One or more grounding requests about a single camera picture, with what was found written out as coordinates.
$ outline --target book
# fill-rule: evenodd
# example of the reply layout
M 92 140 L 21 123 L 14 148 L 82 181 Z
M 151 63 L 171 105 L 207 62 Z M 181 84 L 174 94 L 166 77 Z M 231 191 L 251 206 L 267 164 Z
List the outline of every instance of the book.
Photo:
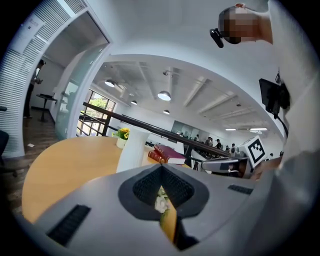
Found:
M 157 162 L 159 162 L 160 164 L 164 164 L 166 161 L 161 157 L 161 155 L 159 155 L 157 153 L 156 150 L 151 150 L 148 153 L 148 157 L 152 158 L 153 160 L 156 160 Z
M 183 165 L 186 161 L 186 158 L 176 152 L 173 148 L 165 145 L 156 144 L 154 149 L 157 151 L 164 161 L 168 164 L 177 164 Z

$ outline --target desk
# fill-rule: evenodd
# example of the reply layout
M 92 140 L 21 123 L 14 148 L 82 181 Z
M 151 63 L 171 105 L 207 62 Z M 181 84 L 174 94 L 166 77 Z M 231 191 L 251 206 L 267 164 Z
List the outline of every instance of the desk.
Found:
M 46 109 L 46 104 L 47 104 L 47 100 L 49 101 L 57 101 L 55 98 L 51 98 L 51 97 L 47 97 L 45 95 L 42 94 L 37 94 L 37 96 L 39 98 L 43 98 L 44 99 L 44 105 L 43 105 L 43 109 L 42 109 L 42 115 L 41 115 L 41 119 L 39 119 L 40 122 L 47 122 L 48 120 L 45 120 L 45 109 Z
M 32 163 L 22 190 L 22 213 L 34 223 L 52 204 L 97 177 L 116 173 L 122 149 L 112 137 L 88 136 L 62 140 Z M 156 164 L 145 146 L 141 166 Z

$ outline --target window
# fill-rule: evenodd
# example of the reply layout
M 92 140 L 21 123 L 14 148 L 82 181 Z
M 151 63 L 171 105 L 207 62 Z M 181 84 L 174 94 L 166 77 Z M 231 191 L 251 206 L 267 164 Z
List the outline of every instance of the window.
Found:
M 114 108 L 116 106 L 116 103 L 114 101 L 102 96 L 101 94 L 99 94 L 91 89 L 89 89 L 88 93 L 86 94 L 84 101 L 89 104 L 92 104 L 94 106 L 97 106 L 99 108 L 111 111 L 111 112 L 114 111 Z M 108 117 L 108 115 L 102 114 L 102 113 L 95 111 L 94 109 L 86 107 L 86 106 L 83 106 L 83 109 L 81 112 L 85 113 L 91 117 L 94 117 L 98 120 L 105 120 Z M 86 134 L 88 134 L 89 136 L 101 136 L 101 134 L 99 134 L 97 131 L 102 133 L 103 130 L 104 130 L 103 124 L 101 124 L 97 121 L 92 121 L 92 120 L 87 121 L 86 120 L 84 123 L 81 121 L 78 121 L 76 131 L 81 136 L 86 136 Z

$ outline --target black cable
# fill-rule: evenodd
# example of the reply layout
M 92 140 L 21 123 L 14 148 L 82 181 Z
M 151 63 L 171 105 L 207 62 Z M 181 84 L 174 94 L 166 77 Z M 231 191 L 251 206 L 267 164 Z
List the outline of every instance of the black cable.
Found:
M 284 132 L 285 132 L 285 135 L 286 137 L 288 138 L 288 134 L 289 134 L 289 131 L 285 125 L 285 123 L 280 119 L 280 117 L 277 115 L 276 118 L 281 122 L 281 124 L 283 125 L 283 129 L 284 129 Z

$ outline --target metal railing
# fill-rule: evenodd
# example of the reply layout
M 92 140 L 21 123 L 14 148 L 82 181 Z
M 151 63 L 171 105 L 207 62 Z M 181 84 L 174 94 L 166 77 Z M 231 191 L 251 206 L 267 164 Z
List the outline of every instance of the metal railing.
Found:
M 187 149 L 186 149 L 186 152 L 184 153 L 184 156 L 187 158 L 186 164 L 189 165 L 189 166 L 191 166 L 191 158 L 192 158 L 191 157 L 191 151 L 192 151 L 193 148 L 196 148 L 196 149 L 201 150 L 201 151 L 206 151 L 206 152 L 211 153 L 213 155 L 216 155 L 218 157 L 229 157 L 230 156 L 230 154 L 228 152 L 226 152 L 226 151 L 217 149 L 217 148 L 209 146 L 209 145 L 205 145 L 205 144 L 203 144 L 201 142 L 198 142 L 198 141 L 194 141 L 194 140 L 190 140 L 190 139 L 184 138 L 182 136 L 179 136 L 176 133 L 173 133 L 171 131 L 167 131 L 167 130 L 164 130 L 162 128 L 150 125 L 150 124 L 148 124 L 146 122 L 142 122 L 142 121 L 139 121 L 137 119 L 134 119 L 134 118 L 131 118 L 131 117 L 128 117 L 128 116 L 125 116 L 125 115 L 121 115 L 121 114 L 117 114 L 117 113 L 108 111 L 106 109 L 103 109 L 101 107 L 89 104 L 87 102 L 84 102 L 83 105 L 85 107 L 88 107 L 88 108 L 93 109 L 93 110 L 95 110 L 97 112 L 100 112 L 102 114 L 106 114 L 107 115 L 106 119 L 96 118 L 96 117 L 90 116 L 90 115 L 88 115 L 86 113 L 81 113 L 81 115 L 79 116 L 79 121 L 82 122 L 82 123 L 94 122 L 94 123 L 100 123 L 100 124 L 104 125 L 102 132 L 98 131 L 97 129 L 93 129 L 92 126 L 90 126 L 91 129 L 93 129 L 95 132 L 97 132 L 97 135 L 100 134 L 101 136 L 106 136 L 108 128 L 110 128 L 110 129 L 112 129 L 114 131 L 117 131 L 118 130 L 117 128 L 114 128 L 114 127 L 109 125 L 111 118 L 114 118 L 114 119 L 120 120 L 121 122 L 127 123 L 129 125 L 146 129 L 146 130 L 148 130 L 148 131 L 150 131 L 150 132 L 152 132 L 152 133 L 154 133 L 154 134 L 156 134 L 158 136 L 162 136 L 162 137 L 168 138 L 170 140 L 181 142 L 181 143 L 187 145 Z M 80 129 L 79 127 L 77 129 L 79 129 L 85 135 L 89 136 L 89 134 L 84 132 L 83 129 Z

